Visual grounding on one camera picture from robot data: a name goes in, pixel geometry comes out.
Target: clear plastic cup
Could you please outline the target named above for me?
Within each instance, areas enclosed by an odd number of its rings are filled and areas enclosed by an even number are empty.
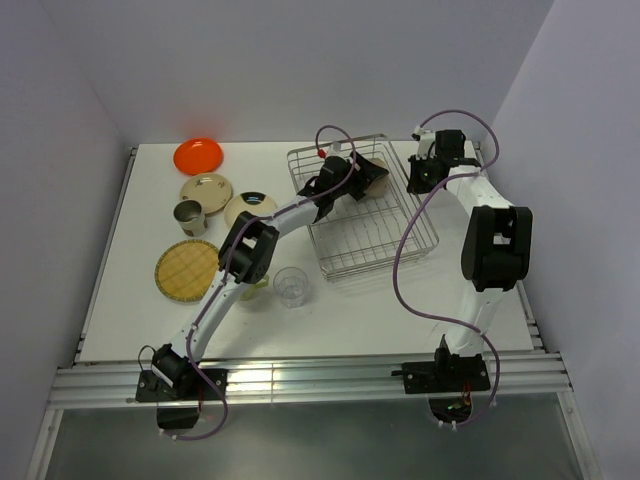
[[[285,307],[298,308],[304,305],[309,291],[309,280],[299,268],[287,267],[276,273],[273,288]]]

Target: glass panel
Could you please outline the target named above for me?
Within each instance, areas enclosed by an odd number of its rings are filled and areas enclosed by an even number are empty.
[[[217,436],[174,442],[154,409],[68,411],[47,478],[580,478],[555,395],[499,398],[457,433],[432,421],[425,399],[232,405]]]

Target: metal rack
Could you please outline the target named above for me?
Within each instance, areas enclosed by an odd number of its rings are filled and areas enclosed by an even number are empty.
[[[348,155],[349,143],[338,143],[345,145]],[[385,162],[390,181],[382,197],[366,197],[359,202],[348,195],[339,198],[329,215],[309,227],[320,269],[327,279],[391,265],[409,219],[420,205],[417,197],[406,193],[407,173],[386,136],[357,137],[354,143],[363,157]],[[317,175],[323,164],[315,147],[292,150],[287,160],[296,190]],[[401,261],[426,255],[438,242],[438,234],[424,213],[407,239]]]

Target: gray wall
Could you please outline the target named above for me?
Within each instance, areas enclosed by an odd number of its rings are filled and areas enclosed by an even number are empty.
[[[0,478],[24,475],[74,353],[124,147],[36,0],[0,4]]]
[[[491,120],[552,3],[42,1],[130,143],[309,139],[324,123],[407,138],[452,106]]]
[[[640,2],[556,0],[495,121],[526,282],[607,478],[640,471]]]

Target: orange plate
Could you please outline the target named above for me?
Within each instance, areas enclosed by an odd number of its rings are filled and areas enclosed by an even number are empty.
[[[193,138],[176,148],[173,163],[187,175],[212,172],[222,163],[220,145],[209,138]]]

